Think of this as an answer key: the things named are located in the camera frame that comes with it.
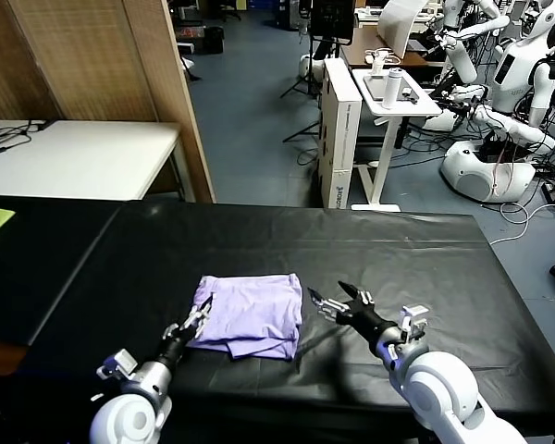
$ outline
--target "white desk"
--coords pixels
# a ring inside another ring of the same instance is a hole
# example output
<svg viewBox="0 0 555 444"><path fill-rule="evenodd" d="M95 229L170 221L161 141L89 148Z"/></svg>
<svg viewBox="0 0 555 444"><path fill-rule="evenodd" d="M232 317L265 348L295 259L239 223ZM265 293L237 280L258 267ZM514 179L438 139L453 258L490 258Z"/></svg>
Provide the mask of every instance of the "white desk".
<svg viewBox="0 0 555 444"><path fill-rule="evenodd" d="M26 123L0 121L0 128ZM0 195L141 199L173 150L181 150L178 126L163 123L62 120L30 136L0 154Z"/></svg>
<svg viewBox="0 0 555 444"><path fill-rule="evenodd" d="M375 10L378 14L370 14L370 10ZM363 28L364 26L375 26L380 20L380 12L382 12L381 7L356 7L355 17L357 18L358 28ZM427 29L427 23L435 19L437 16L436 12L432 13L420 13L415 22L412 25L411 32L422 32Z"/></svg>
<svg viewBox="0 0 555 444"><path fill-rule="evenodd" d="M372 98L372 94L370 94L364 83L364 77L368 76L370 71L370 69L354 69L351 73L358 89L360 90L360 93L362 94L362 97L364 98L364 102L367 104L368 109L370 109L370 112L374 116L385 117L388 121L388 126L387 133L385 134L385 140L382 144L382 150L380 151L380 158L378 159L378 167L376 169L374 181L372 181L372 178L370 177L367 165L358 166L358 172L360 173L360 179L362 180L362 185L364 186L364 192L366 194L368 204L352 205L351 209L399 212L401 209L395 204L380 203L380 197L385 185L385 179L387 178L387 173L389 172L390 158L392 157L395 149L395 141L397 139L399 125L404 117L437 116L442 113L442 110L427 95L423 88L419 86L409 74L407 74L406 71L403 77L409 84L409 87L412 88L417 94L417 103L413 104L409 101L397 102L390 109L384 108L380 102L376 102ZM383 74L386 76L388 74L388 70L385 69Z"/></svg>

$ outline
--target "black tablecloth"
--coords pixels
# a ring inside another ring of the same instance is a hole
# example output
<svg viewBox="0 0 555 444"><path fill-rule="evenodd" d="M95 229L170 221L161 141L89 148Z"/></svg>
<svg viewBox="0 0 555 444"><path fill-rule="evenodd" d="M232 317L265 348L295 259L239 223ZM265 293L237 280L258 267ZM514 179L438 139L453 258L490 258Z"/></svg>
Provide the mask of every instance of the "black tablecloth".
<svg viewBox="0 0 555 444"><path fill-rule="evenodd" d="M32 343L122 204L0 196L0 341Z"/></svg>
<svg viewBox="0 0 555 444"><path fill-rule="evenodd" d="M404 304L425 304L431 349L463 359L491 407L526 434L555 432L555 355L470 216L129 203L19 376L95 382L118 348L139 359L154 352L164 328L188 312L202 275L284 273L327 297L342 297L338 279L363 286L390 319ZM307 294L302 314L291 363L189 351L170 388L179 413L169 423L198 414L250 424L288 418L414 436L407 404L365 342L319 316Z"/></svg>

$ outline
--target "purple cloth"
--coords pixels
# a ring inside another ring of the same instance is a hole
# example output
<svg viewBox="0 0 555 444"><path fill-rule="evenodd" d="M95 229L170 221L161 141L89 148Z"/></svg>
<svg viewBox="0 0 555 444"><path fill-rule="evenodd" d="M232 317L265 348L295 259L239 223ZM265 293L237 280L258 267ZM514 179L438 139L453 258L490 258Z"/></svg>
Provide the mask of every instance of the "purple cloth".
<svg viewBox="0 0 555 444"><path fill-rule="evenodd" d="M204 276L193 303L201 305L210 295L210 319L190 347L229 352L233 358L293 359L302 324L296 275Z"/></svg>

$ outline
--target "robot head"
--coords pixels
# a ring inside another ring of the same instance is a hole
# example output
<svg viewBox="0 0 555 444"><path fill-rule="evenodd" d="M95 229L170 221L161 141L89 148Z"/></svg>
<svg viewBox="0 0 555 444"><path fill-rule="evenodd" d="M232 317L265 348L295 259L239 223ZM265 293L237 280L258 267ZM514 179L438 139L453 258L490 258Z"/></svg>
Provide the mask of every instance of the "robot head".
<svg viewBox="0 0 555 444"><path fill-rule="evenodd" d="M520 18L523 39L548 33L555 25L555 0L532 0Z"/></svg>

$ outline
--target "bottle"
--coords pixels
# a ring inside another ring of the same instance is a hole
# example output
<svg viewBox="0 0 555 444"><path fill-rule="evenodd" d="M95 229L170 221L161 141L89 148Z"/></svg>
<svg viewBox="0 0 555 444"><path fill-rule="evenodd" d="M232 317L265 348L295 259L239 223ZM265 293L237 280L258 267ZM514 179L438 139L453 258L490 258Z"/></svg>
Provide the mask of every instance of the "bottle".
<svg viewBox="0 0 555 444"><path fill-rule="evenodd" d="M404 72L401 68L391 68L388 71L387 86L385 87L385 95L382 99L383 108L390 109L397 102Z"/></svg>

